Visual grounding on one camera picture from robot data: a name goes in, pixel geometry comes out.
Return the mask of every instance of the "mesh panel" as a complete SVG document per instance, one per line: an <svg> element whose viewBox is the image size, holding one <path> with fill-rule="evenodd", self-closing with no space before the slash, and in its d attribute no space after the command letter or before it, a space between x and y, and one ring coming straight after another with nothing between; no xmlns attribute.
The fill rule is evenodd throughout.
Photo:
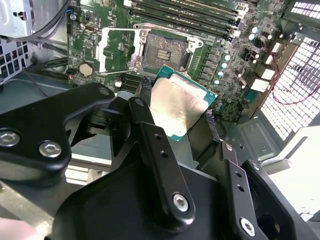
<svg viewBox="0 0 320 240"><path fill-rule="evenodd" d="M291 12L314 19L320 19L320 4L297 1L291 9Z"/></svg>
<svg viewBox="0 0 320 240"><path fill-rule="evenodd" d="M0 85L30 65L27 42L0 39Z"/></svg>
<svg viewBox="0 0 320 240"><path fill-rule="evenodd" d="M303 100L320 83L320 43L308 37L294 54L274 88L274 96L282 103ZM291 132L307 127L320 112L320 94L316 92L303 102L283 105L270 94L261 111L285 140Z"/></svg>

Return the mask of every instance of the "black plastic bracket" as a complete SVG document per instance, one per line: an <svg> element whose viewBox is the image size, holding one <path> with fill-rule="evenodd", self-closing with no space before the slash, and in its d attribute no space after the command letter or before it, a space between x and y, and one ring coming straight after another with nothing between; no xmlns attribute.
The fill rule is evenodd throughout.
<svg viewBox="0 0 320 240"><path fill-rule="evenodd" d="M192 224L196 207L187 184L180 171L165 131L154 125L148 104L138 97L128 100L131 132L122 148L115 152L117 139L112 139L113 157L111 170L119 168L127 156L133 153L137 144L141 160L145 166L146 181L149 182L150 202L158 223L171 232L184 231ZM174 204L175 194L182 195L188 204L186 211L179 210Z"/></svg>
<svg viewBox="0 0 320 240"><path fill-rule="evenodd" d="M218 143L214 159L206 171L216 177L221 184L222 202L220 216L224 224L231 226L230 231L223 232L227 239L268 238L260 230L246 172L238 166L236 151L228 143Z"/></svg>
<svg viewBox="0 0 320 240"><path fill-rule="evenodd" d="M0 115L0 131L19 136L13 146L0 146L0 178L48 186L59 181L71 159L70 144L82 118L108 107L114 93L90 83ZM43 156L46 141L59 145L57 157Z"/></svg>
<svg viewBox="0 0 320 240"><path fill-rule="evenodd" d="M269 239L318 239L259 164L247 160L242 168L249 178L257 221Z"/></svg>

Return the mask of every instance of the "screw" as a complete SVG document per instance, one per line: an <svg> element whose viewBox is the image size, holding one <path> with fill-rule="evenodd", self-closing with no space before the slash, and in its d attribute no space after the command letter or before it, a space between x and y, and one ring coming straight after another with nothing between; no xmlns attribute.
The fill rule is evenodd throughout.
<svg viewBox="0 0 320 240"><path fill-rule="evenodd" d="M256 235L256 231L251 222L249 222L244 217L240 218L241 227L243 230L250 236L254 237Z"/></svg>
<svg viewBox="0 0 320 240"><path fill-rule="evenodd" d="M141 68L141 62L139 61L137 61L134 65L137 69Z"/></svg>
<svg viewBox="0 0 320 240"><path fill-rule="evenodd" d="M254 167L255 170L257 170L257 171L260 170L260 167L255 162L252 163L252 166Z"/></svg>
<svg viewBox="0 0 320 240"><path fill-rule="evenodd" d="M228 143L225 144L225 147L226 147L229 151L232 151L232 146L230 146Z"/></svg>
<svg viewBox="0 0 320 240"><path fill-rule="evenodd" d="M173 196L173 204L179 209L181 212L186 212L189 208L189 204L187 199L181 194L175 194Z"/></svg>
<svg viewBox="0 0 320 240"><path fill-rule="evenodd" d="M6 130L0 132L0 146L12 147L20 142L20 136L13 131Z"/></svg>
<svg viewBox="0 0 320 240"><path fill-rule="evenodd" d="M0 183L0 193L2 193L5 190L5 187Z"/></svg>
<svg viewBox="0 0 320 240"><path fill-rule="evenodd" d="M71 19L72 21L75 21L75 20L77 19L77 16L72 13L72 14L70 14L70 19Z"/></svg>
<svg viewBox="0 0 320 240"><path fill-rule="evenodd" d="M147 36L147 32L146 31L141 31L140 35L141 35L141 37L146 37Z"/></svg>
<svg viewBox="0 0 320 240"><path fill-rule="evenodd" d="M45 141L39 146L39 152L44 157L56 158L61 154L62 150L58 143L54 141Z"/></svg>
<svg viewBox="0 0 320 240"><path fill-rule="evenodd" d="M262 151L262 152L265 152L265 151L267 151L267 150L268 150L268 147L267 147L267 146L263 145L263 146L261 147L261 151Z"/></svg>
<svg viewBox="0 0 320 240"><path fill-rule="evenodd" d="M108 92L108 90L106 89L106 88L104 88L104 87L100 87L99 88L99 91L100 91L100 93L102 93L103 95L109 95L109 92Z"/></svg>
<svg viewBox="0 0 320 240"><path fill-rule="evenodd" d="M135 102L136 102L136 104L140 105L141 107L144 106L144 102L141 101L139 98L137 98L137 99L135 100Z"/></svg>

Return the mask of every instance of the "cable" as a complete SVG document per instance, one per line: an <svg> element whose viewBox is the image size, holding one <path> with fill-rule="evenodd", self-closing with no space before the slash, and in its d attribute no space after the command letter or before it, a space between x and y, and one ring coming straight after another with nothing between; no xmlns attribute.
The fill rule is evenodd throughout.
<svg viewBox="0 0 320 240"><path fill-rule="evenodd" d="M36 64L36 65L31 65L31 66L25 68L25 70L28 72L39 71L39 70L43 70L43 69L57 68L57 67L62 67L62 66L66 66L66 65L68 65L68 58L64 57L64 58L49 60L49 61L46 61L46 62L43 62L40 64Z"/></svg>
<svg viewBox="0 0 320 240"><path fill-rule="evenodd" d="M64 49L62 49L60 47L57 47L57 46L53 46L53 45L48 44L48 43L43 43L42 47L45 48L45 49L50 49L50 50L56 51L57 53L65 55L65 56L68 55L67 50L64 50Z"/></svg>
<svg viewBox="0 0 320 240"><path fill-rule="evenodd" d="M281 105L295 105L295 104L299 104L304 102L305 100L307 100L309 97L313 96L319 89L320 89L320 83L318 83L318 85L313 89L312 92L310 92L306 97L304 97L303 99L299 100L299 101L294 101L294 102L281 102L276 96L275 96L275 86L277 84L277 82L279 81L279 79L281 78L281 73L280 73L280 69L279 69L279 65L278 62L275 58L274 53L268 48L266 47L266 49L268 50L269 54L272 56L272 60L276 66L276 71L277 74L275 76L274 79L274 83L271 87L271 94L272 94L272 98L273 100L275 100L277 103L281 104Z"/></svg>
<svg viewBox="0 0 320 240"><path fill-rule="evenodd" d="M60 28L61 24L64 22L65 16L66 16L66 14L62 15L62 17L57 22L57 24L55 25L55 28L53 29L53 31L50 34L48 34L47 36L44 36L44 37L40 36L40 37L37 38L37 40L41 42L42 40L48 40L48 39L52 38L57 33L57 31Z"/></svg>
<svg viewBox="0 0 320 240"><path fill-rule="evenodd" d="M34 40L29 41L29 43L31 43L31 44L33 44L33 45L36 45L36 46L38 46L38 44L39 44L39 42L34 41ZM53 46L53 45L51 45L51 44L49 44L49 43L41 43L41 42L40 42L40 44L41 44L42 47L45 48L45 49L50 49L50 50L56 51L57 53L62 54L62 55L68 55L67 50L64 50L64 49L62 49L62 48L60 48L60 47Z"/></svg>
<svg viewBox="0 0 320 240"><path fill-rule="evenodd" d="M18 38L9 38L12 41L18 41L18 42L27 42L30 40L35 40L42 35L46 34L50 29L52 29L56 23L59 21L59 19L65 14L67 11L69 5L71 4L72 0L66 0L62 8L59 10L59 12L53 17L51 21L49 21L43 28L41 28L39 31L35 32L34 34L26 37L18 37Z"/></svg>
<svg viewBox="0 0 320 240"><path fill-rule="evenodd" d="M47 71L47 70L28 70L29 73L32 74L38 74L44 77L48 77L48 78L53 78L57 81L61 81L64 83L68 83L69 82L69 78L66 74L63 73L59 73L59 72L54 72L54 71Z"/></svg>

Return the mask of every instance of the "capacitor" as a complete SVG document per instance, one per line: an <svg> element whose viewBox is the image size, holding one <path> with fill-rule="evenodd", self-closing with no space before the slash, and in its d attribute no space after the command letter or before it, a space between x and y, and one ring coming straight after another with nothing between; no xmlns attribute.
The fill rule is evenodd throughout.
<svg viewBox="0 0 320 240"><path fill-rule="evenodd" d="M238 78L241 78L242 77L242 74L240 71L236 70L235 72L235 75L238 77Z"/></svg>
<svg viewBox="0 0 320 240"><path fill-rule="evenodd" d="M249 60L250 60L253 64L256 64L256 63L257 63L256 58L255 58L254 56L252 56L252 55L249 57Z"/></svg>
<svg viewBox="0 0 320 240"><path fill-rule="evenodd" d="M72 21L77 20L77 15L75 15L74 13L71 13L71 14L70 14L70 19L71 19Z"/></svg>
<svg viewBox="0 0 320 240"><path fill-rule="evenodd" d="M225 69L228 66L225 62L221 63L221 68Z"/></svg>
<svg viewBox="0 0 320 240"><path fill-rule="evenodd" d="M272 39L272 35L266 31L262 32L262 36L264 36L268 40Z"/></svg>
<svg viewBox="0 0 320 240"><path fill-rule="evenodd" d="M222 76L224 75L224 72L223 71L218 71L217 75L218 75L219 78L222 78Z"/></svg>
<svg viewBox="0 0 320 240"><path fill-rule="evenodd" d="M256 53L255 51L252 51L251 55L254 56L255 59L258 59L260 57L260 55L258 53Z"/></svg>
<svg viewBox="0 0 320 240"><path fill-rule="evenodd" d="M231 56L229 54L224 55L224 60L225 61L230 61Z"/></svg>
<svg viewBox="0 0 320 240"><path fill-rule="evenodd" d="M239 86L241 87L241 89L244 89L247 86L246 81L244 81L243 79L239 80Z"/></svg>
<svg viewBox="0 0 320 240"><path fill-rule="evenodd" d="M248 38L249 38L250 41L252 41L253 39L255 39L255 37L256 37L256 35L254 35L253 33L248 36Z"/></svg>
<svg viewBox="0 0 320 240"><path fill-rule="evenodd" d="M251 28L251 32L253 34L256 34L259 31L259 28L257 28L256 26L254 26L253 28Z"/></svg>
<svg viewBox="0 0 320 240"><path fill-rule="evenodd" d="M258 49L261 49L265 45L258 37L254 39L253 44Z"/></svg>

